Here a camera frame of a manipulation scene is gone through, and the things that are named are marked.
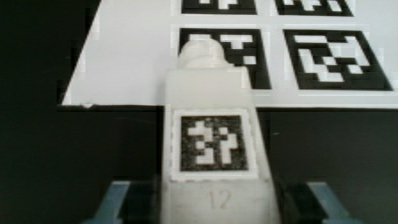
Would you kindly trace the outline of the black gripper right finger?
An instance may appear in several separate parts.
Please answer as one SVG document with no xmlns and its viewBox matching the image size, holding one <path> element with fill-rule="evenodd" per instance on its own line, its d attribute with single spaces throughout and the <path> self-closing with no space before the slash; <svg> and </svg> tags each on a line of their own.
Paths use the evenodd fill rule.
<svg viewBox="0 0 398 224">
<path fill-rule="evenodd" d="M 325 182 L 277 184 L 282 224 L 355 224 Z"/>
</svg>

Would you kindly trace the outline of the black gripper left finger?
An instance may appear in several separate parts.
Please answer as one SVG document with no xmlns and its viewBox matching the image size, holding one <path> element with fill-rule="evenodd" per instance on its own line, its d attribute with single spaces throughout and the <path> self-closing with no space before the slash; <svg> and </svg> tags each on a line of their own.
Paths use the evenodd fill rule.
<svg viewBox="0 0 398 224">
<path fill-rule="evenodd" d="M 158 223 L 158 178 L 114 181 L 94 215 L 80 224 Z"/>
</svg>

